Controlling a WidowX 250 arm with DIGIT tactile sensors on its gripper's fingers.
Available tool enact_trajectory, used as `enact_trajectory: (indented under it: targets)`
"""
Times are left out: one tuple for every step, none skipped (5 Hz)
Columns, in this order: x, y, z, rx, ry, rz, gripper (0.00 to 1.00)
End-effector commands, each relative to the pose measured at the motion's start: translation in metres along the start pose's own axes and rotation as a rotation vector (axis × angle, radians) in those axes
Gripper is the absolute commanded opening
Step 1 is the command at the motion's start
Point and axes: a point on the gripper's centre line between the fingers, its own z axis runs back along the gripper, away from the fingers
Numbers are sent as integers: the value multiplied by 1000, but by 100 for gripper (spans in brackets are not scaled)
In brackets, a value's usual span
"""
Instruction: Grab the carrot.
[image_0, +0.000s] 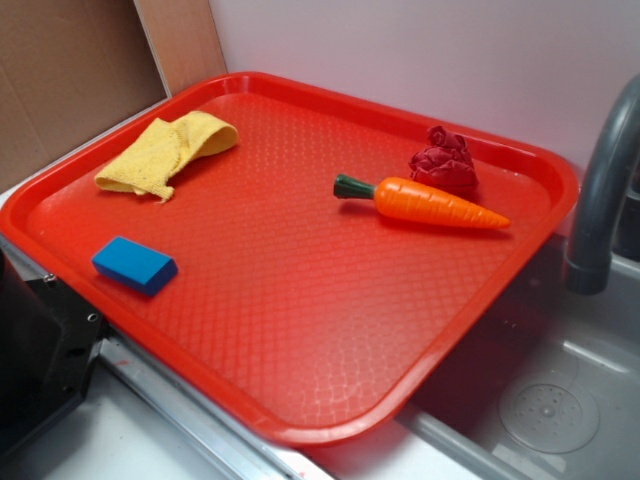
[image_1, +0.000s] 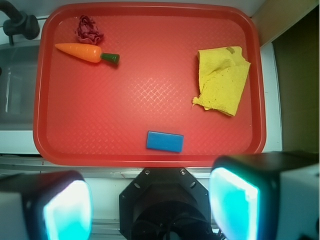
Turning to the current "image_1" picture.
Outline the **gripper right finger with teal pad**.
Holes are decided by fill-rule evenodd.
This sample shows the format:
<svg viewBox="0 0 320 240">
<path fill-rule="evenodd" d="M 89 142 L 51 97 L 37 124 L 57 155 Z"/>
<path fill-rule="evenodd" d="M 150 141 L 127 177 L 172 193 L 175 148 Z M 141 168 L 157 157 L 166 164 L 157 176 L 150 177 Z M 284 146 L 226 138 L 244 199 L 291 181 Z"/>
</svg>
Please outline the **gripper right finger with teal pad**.
<svg viewBox="0 0 320 240">
<path fill-rule="evenodd" d="M 299 151 L 221 156 L 208 184 L 212 216 L 229 240 L 317 240 L 320 156 Z"/>
</svg>

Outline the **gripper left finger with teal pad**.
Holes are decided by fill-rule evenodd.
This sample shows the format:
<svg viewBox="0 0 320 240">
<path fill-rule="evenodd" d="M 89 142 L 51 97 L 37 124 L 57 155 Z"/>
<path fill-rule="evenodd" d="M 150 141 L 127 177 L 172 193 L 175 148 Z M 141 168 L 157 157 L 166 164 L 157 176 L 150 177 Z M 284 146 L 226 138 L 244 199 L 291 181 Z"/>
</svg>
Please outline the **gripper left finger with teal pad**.
<svg viewBox="0 0 320 240">
<path fill-rule="evenodd" d="M 87 240 L 92 218 L 91 189 L 77 171 L 0 179 L 2 240 Z"/>
</svg>

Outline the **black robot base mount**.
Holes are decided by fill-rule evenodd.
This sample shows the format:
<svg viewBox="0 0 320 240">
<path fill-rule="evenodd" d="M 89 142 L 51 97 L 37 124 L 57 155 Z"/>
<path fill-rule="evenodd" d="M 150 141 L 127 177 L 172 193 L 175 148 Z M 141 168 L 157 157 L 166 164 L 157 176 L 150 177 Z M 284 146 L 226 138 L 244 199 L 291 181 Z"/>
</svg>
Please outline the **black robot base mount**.
<svg viewBox="0 0 320 240">
<path fill-rule="evenodd" d="M 208 190 L 185 168 L 145 168 L 119 194 L 127 240 L 213 240 Z"/>
</svg>

